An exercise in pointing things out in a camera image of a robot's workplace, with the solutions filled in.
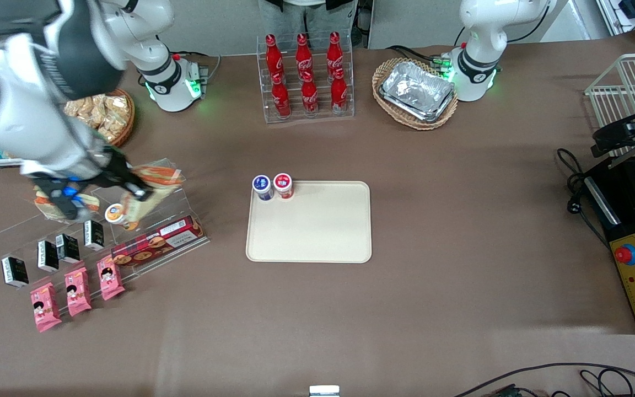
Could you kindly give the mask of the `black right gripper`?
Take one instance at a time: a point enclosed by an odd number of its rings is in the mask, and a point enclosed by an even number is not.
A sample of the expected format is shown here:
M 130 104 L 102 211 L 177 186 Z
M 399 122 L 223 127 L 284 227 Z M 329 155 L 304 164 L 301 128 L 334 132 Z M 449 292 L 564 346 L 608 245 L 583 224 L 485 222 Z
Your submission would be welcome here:
M 137 201 L 144 202 L 153 189 L 142 179 L 132 180 L 130 165 L 119 149 L 88 152 L 80 163 L 70 169 L 53 171 L 30 164 L 30 179 L 42 191 L 53 195 L 75 195 L 90 185 L 120 186 Z

